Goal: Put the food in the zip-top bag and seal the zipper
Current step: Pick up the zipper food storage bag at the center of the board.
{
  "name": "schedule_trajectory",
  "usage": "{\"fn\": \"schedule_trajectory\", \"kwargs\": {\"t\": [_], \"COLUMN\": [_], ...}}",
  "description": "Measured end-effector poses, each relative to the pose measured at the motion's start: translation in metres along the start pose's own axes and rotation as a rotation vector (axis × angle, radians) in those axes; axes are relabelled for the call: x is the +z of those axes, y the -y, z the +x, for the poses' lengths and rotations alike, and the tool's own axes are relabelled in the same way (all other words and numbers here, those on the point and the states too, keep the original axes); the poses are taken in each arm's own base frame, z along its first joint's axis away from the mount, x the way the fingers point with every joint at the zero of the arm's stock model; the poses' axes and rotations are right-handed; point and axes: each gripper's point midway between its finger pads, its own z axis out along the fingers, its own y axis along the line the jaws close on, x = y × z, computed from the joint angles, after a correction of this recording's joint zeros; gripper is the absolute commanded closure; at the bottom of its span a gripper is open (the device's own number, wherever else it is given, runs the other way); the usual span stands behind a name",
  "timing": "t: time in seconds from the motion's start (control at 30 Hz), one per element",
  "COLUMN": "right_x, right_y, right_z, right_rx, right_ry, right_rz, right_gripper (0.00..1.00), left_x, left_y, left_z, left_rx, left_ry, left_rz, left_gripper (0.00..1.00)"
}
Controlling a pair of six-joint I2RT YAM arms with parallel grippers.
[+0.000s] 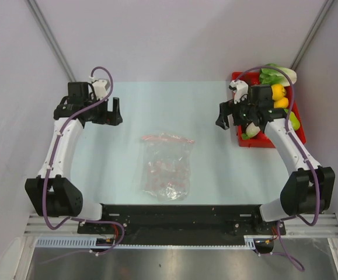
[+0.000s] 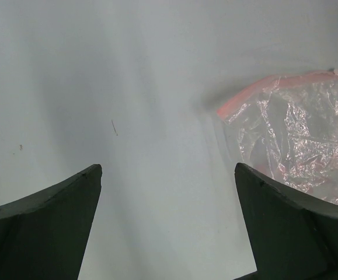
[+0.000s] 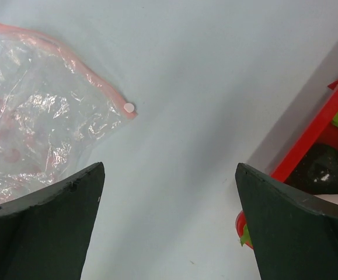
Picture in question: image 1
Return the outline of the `clear zip top bag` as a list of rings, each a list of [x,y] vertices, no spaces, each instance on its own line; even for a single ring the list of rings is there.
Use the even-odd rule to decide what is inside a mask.
[[[144,135],[141,141],[143,192],[159,201],[184,200],[190,189],[190,155],[194,141],[164,132]]]

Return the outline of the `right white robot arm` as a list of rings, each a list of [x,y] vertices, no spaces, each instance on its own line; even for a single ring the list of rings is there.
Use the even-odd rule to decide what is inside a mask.
[[[331,167],[322,165],[310,155],[298,138],[284,108],[275,108],[273,90],[269,85],[248,86],[242,80],[233,80],[229,88],[233,98],[219,105],[216,125],[230,128],[231,115],[235,126],[254,124],[268,137],[282,158],[289,178],[272,202],[262,204],[251,227],[265,234],[272,222],[312,214],[313,220],[304,220],[308,226],[316,225],[319,214],[329,208],[335,174]]]

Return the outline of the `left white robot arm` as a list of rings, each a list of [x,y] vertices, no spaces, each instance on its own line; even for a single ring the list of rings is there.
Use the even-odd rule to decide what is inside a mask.
[[[70,180],[72,160],[86,123],[117,126],[122,123],[119,98],[108,109],[113,84],[108,79],[68,83],[68,94],[54,110],[54,133],[46,159],[35,178],[25,182],[26,193],[46,222],[50,217],[90,220],[98,233],[110,229],[111,219],[102,205],[87,200]]]

